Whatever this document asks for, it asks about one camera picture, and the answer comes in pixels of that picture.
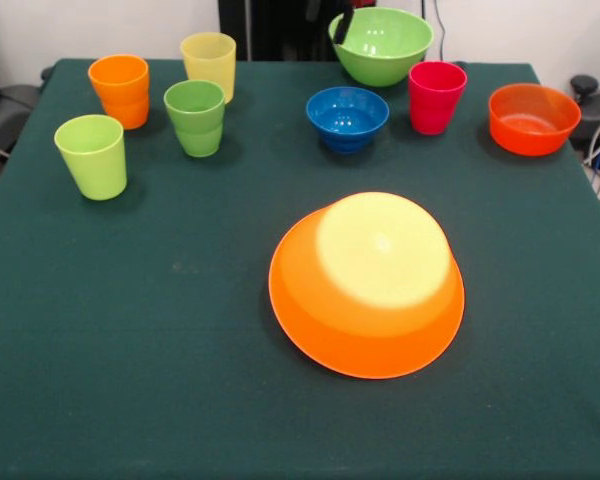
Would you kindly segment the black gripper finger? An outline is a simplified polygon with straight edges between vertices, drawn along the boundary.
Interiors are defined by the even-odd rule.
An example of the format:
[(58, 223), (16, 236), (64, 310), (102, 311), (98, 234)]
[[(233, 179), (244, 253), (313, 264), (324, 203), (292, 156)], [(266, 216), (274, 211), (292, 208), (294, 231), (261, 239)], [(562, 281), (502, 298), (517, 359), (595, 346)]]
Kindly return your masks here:
[(355, 7), (352, 4), (349, 4), (342, 13), (332, 37), (332, 43), (334, 45), (341, 45), (344, 43), (354, 16), (354, 11)]

